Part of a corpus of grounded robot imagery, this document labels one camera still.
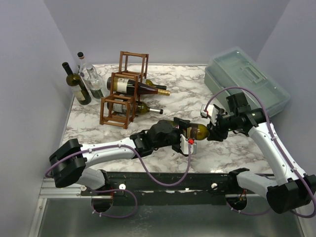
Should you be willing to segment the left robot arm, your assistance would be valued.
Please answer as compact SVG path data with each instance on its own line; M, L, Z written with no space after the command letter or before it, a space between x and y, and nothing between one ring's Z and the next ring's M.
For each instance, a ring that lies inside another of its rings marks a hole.
M109 191L109 182L101 171L91 168L93 165L118 159L143 158L163 147L171 147L190 156L197 149L194 140L187 137L188 127L187 120L182 120L179 125L160 120L148 130L115 142L81 144L77 139L70 139L50 156L46 176L54 179L57 188L80 184L104 195Z

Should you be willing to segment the green bottle white label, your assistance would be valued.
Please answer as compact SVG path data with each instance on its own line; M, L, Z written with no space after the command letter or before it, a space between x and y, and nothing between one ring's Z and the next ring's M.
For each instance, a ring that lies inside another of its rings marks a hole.
M66 83L71 88L75 98L81 105L88 105L91 102L91 97L81 77L78 74L73 73L68 62L62 63L62 67L67 74Z

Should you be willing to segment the clear bottle dark label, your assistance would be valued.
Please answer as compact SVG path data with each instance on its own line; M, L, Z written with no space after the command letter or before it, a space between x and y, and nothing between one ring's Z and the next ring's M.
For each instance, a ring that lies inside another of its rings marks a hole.
M103 97L106 97L108 95L108 90L103 78L97 73L93 66L87 67L86 70L88 73L87 84L92 96L97 100L101 100Z

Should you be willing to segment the clear wine bottle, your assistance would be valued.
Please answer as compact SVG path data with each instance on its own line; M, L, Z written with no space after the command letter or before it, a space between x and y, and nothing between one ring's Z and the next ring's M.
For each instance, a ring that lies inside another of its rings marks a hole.
M87 82L88 79L88 71L95 70L95 67L85 60L84 54L82 52L78 52L77 56L80 61L79 67L79 75L83 79L84 82Z

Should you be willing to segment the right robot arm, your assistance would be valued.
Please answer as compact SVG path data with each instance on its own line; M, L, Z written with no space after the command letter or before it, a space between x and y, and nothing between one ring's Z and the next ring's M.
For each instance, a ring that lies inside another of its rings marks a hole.
M264 197L278 214L315 203L315 175L307 175L294 161L279 140L265 111L252 109L242 92L227 97L227 102L232 115L225 114L216 105L202 106L201 116L210 119L207 139L223 141L230 131L243 132L257 144L275 177L271 180L247 168L239 168L229 173L228 190L234 194L243 189L251 190Z

